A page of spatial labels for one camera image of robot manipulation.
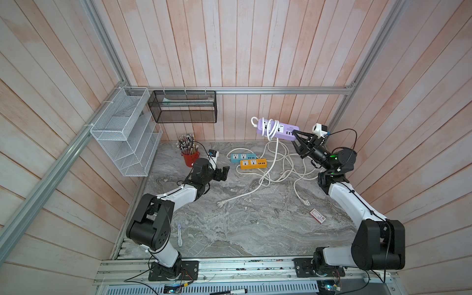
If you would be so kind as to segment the purple power strip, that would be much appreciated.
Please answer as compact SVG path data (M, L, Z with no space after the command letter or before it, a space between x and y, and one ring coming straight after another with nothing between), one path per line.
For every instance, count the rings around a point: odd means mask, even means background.
M299 127L290 124L282 124L279 121L272 119L259 119L256 126L257 134L265 136L269 141L273 140L274 138L294 141L294 131L299 131Z

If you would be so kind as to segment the orange power strip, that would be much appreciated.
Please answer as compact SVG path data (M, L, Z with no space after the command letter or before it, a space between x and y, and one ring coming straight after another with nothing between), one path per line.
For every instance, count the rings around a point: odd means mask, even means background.
M242 170L267 168L267 160L266 159L245 159L245 160L241 160L240 161L240 168Z

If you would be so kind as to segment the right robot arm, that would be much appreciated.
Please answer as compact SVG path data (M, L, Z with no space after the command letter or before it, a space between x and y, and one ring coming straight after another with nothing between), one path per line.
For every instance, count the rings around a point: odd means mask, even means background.
M318 247L312 267L318 276L330 275L342 267L361 270L402 270L406 264L405 227L374 209L349 183L346 174L354 169L357 153L351 147L329 152L323 144L328 133L295 130L293 146L301 158L309 157L323 170L319 187L349 215L357 232L351 245Z

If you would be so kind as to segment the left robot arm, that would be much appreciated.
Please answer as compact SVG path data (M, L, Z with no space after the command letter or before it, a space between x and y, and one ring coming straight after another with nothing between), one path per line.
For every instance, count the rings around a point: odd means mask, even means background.
M151 270L167 280L181 279L182 258L170 242L175 211L198 200L211 181L226 181L230 167L218 168L214 160L197 159L182 185L161 195L145 194L127 226L126 237L144 247L154 262Z

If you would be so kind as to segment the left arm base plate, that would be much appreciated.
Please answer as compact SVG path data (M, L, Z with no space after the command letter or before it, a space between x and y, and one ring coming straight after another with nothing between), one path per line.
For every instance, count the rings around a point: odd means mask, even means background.
M194 281L198 279L198 261L177 260L173 267L164 267L157 262L151 263L149 281Z

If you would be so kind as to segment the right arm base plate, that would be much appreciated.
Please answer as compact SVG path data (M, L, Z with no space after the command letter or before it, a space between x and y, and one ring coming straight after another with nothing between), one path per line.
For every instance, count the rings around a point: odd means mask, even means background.
M315 258L294 258L298 278L310 277L345 277L345 270L339 266L323 265Z

